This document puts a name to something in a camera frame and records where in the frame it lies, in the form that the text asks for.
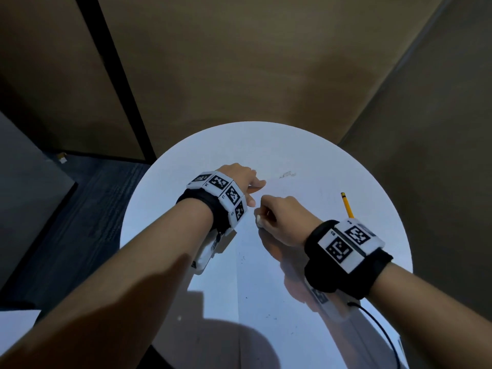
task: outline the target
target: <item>cable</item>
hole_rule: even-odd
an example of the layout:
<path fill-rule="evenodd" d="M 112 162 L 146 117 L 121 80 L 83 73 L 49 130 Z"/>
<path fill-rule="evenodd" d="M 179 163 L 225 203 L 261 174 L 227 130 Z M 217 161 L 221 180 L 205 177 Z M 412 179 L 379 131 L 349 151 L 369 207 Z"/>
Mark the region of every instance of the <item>cable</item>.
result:
<path fill-rule="evenodd" d="M 388 340 L 388 342 L 390 342 L 390 346 L 391 348 L 393 349 L 393 352 L 395 353 L 395 358 L 397 360 L 397 369 L 400 369 L 402 367 L 401 363 L 400 363 L 400 360 L 399 360 L 399 357 L 398 357 L 398 354 L 397 354 L 397 350 L 395 349 L 395 346 L 393 345 L 393 342 L 391 342 L 391 339 L 389 337 L 389 335 L 386 333 L 386 330 L 384 330 L 384 328 L 381 326 L 381 324 L 374 318 L 373 315 L 371 315 L 364 307 L 362 307 L 360 304 L 357 304 L 357 303 L 354 303 L 354 302 L 348 302 L 347 303 L 348 306 L 354 306 L 354 307 L 357 307 L 359 308 L 360 310 L 363 310 L 367 316 L 371 317 L 372 318 L 372 321 L 374 321 L 378 326 L 379 326 L 379 329 L 381 329 L 381 331 L 383 331 L 384 333 L 384 336 L 386 337 L 386 339 Z"/>

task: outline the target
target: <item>gray carpet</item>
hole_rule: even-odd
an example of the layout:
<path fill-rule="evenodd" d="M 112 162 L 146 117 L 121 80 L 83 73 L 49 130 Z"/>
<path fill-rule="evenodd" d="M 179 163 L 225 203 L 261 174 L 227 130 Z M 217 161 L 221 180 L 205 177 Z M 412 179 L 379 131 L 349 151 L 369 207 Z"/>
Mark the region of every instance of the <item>gray carpet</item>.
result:
<path fill-rule="evenodd" d="M 29 302 L 46 315 L 119 249 L 126 206 L 150 166 L 75 155 L 67 160 L 56 163 L 78 187 L 9 279 L 0 304 Z"/>

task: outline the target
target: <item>pencil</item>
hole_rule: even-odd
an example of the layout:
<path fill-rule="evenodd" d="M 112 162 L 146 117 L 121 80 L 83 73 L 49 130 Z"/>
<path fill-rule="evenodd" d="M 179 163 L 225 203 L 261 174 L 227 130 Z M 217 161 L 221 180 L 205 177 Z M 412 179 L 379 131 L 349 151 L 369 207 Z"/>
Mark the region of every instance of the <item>pencil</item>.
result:
<path fill-rule="evenodd" d="M 350 208 L 350 205 L 348 204 L 348 199 L 347 199 L 345 193 L 341 193 L 341 198 L 343 199 L 343 204 L 345 205 L 345 209 L 347 210 L 348 217 L 353 219 L 354 214 L 352 213 L 352 209 Z"/>

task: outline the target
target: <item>table surface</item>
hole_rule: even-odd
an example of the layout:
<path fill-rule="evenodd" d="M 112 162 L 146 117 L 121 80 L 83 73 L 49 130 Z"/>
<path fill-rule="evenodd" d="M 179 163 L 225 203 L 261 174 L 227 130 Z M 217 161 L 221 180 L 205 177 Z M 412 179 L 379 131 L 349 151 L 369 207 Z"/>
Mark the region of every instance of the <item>table surface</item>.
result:
<path fill-rule="evenodd" d="M 396 264 L 412 272 L 403 224 L 375 178 L 333 143 L 299 128 L 269 122 L 219 125 L 189 136 L 170 148 L 136 187 L 123 220 L 120 247 L 169 210 L 197 173 L 235 162 L 254 168 L 260 179 L 297 175 L 319 183 L 329 180 L 340 186 L 347 194 L 354 215 L 375 233 L 384 233 L 385 250 L 393 255 Z M 201 276 L 193 276 L 188 281 L 188 292 L 202 295 L 201 318 L 238 323 L 234 240 L 209 262 Z M 164 324 L 170 324 L 169 329 L 176 321 L 181 321 L 179 310 L 170 311 L 170 315 L 176 316 L 168 315 Z M 161 341 L 171 338 L 165 333 L 159 332 L 159 335 Z M 176 360 L 171 364 L 182 367 Z"/>

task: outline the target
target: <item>hand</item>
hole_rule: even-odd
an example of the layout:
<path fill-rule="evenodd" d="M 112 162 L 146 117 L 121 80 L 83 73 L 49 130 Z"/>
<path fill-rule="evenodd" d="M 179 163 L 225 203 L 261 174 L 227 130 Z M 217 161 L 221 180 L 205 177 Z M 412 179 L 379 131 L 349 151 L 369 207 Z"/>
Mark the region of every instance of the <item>hand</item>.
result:
<path fill-rule="evenodd" d="M 311 232 L 323 223 L 294 197 L 264 195 L 254 216 L 258 228 L 265 229 L 287 246 L 304 246 Z"/>
<path fill-rule="evenodd" d="M 217 171 L 234 179 L 239 186 L 239 189 L 241 189 L 246 196 L 246 203 L 248 206 L 255 207 L 256 202 L 249 194 L 260 190 L 267 183 L 265 180 L 259 180 L 256 177 L 255 170 L 252 170 L 250 167 L 243 167 L 239 163 L 234 163 L 231 165 L 226 164 Z"/>

